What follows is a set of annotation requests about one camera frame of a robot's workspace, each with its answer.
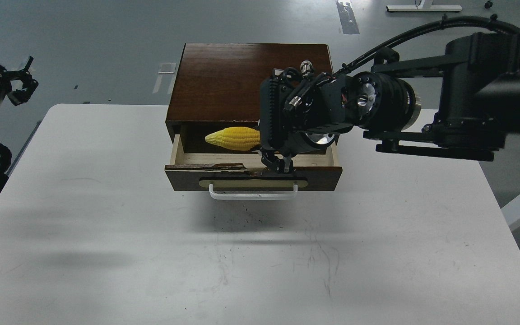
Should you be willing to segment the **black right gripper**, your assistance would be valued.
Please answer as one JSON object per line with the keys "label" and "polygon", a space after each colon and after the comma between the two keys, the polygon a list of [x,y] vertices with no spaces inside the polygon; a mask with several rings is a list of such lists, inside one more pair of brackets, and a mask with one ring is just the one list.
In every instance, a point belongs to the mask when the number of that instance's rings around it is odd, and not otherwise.
{"label": "black right gripper", "polygon": [[351,131],[358,122],[352,81],[348,75],[304,78],[295,68],[274,69],[260,86],[262,164],[291,174],[293,156],[323,150]]}

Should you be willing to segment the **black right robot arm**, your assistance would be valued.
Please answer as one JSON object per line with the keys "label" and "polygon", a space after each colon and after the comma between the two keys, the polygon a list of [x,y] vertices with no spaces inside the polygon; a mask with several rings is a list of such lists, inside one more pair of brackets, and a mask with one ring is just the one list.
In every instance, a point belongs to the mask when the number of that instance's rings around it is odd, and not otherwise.
{"label": "black right robot arm", "polygon": [[260,157],[291,174],[293,157],[328,148],[353,127],[382,153],[492,161],[520,134],[520,32],[477,32],[444,55],[400,61],[373,51],[369,71],[274,71],[260,87]]}

